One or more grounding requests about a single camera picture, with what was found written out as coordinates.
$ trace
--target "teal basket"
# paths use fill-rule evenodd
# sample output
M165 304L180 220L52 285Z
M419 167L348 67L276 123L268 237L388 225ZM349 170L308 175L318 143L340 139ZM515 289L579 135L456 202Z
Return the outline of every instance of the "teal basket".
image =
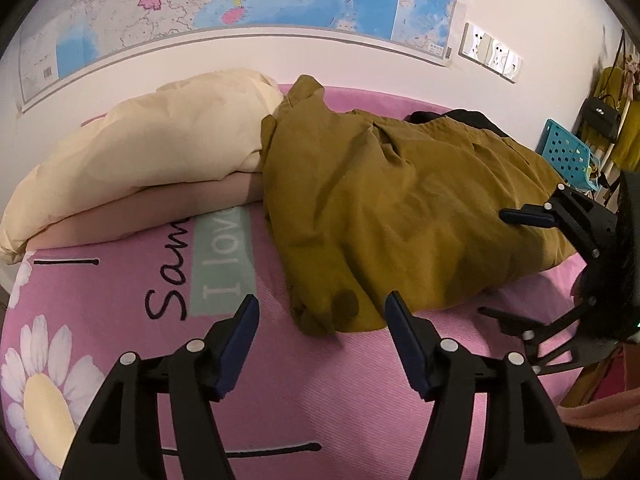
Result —
M600 161L588 146L560 124L549 119L545 125L546 144L542 156L564 180L580 191L597 191L599 186L587 177L590 160Z

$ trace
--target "black cloth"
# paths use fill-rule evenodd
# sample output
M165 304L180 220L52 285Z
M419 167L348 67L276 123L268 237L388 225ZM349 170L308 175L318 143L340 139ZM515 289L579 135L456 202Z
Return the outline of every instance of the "black cloth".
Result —
M425 124L438 119L440 117L449 117L454 121L466 124L478 130L489 130L498 137L509 137L498 126L493 124L486 116L480 112L469 112L468 110L452 110L445 114L437 114L436 112L414 112L407 116L404 120L411 124Z

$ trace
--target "bed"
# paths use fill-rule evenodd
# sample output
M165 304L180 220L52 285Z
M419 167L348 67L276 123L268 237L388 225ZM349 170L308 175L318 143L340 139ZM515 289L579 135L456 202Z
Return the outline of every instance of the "bed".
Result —
M334 111L361 108L395 118L445 111L344 88L327 88L325 101ZM550 322L572 306L570 290L583 267L572 256L452 309L421 315L441 336L502 358L520 349L518 341L477 309ZM430 406L409 387L387 330L313 338L297 329L260 203L117 242L26 255L0 339L1 401L9 434L37 476L58 478L75 429L124 352L172 353L232 316L248 293L260 301L260 326L236 389L212 406L236 477L408 478ZM578 373L542 377L556 404ZM478 470L483 414L478 396L465 480ZM167 475L177 480L167 399L160 399L159 419Z

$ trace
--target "wall socket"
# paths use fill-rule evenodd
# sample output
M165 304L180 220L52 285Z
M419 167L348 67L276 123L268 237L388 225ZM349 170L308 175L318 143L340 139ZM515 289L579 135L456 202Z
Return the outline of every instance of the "wall socket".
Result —
M484 29L467 23L460 45L460 56L479 63L512 83L522 68L522 58Z

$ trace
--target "wall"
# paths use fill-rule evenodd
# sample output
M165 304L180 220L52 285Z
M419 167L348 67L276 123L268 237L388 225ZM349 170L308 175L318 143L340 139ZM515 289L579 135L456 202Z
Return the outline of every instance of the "wall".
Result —
M80 78L20 116L14 39L0 62L0 206L55 142L87 118L165 82L234 66L261 70L283 83L309 73L328 86L481 110L534 148L546 119L574 125L594 68L610 62L620 37L620 23L603 0L474 0L467 19L524 58L517 84L459 57L449 69L327 40L225 38L124 60ZM10 287L16 270L0 267L0 284Z

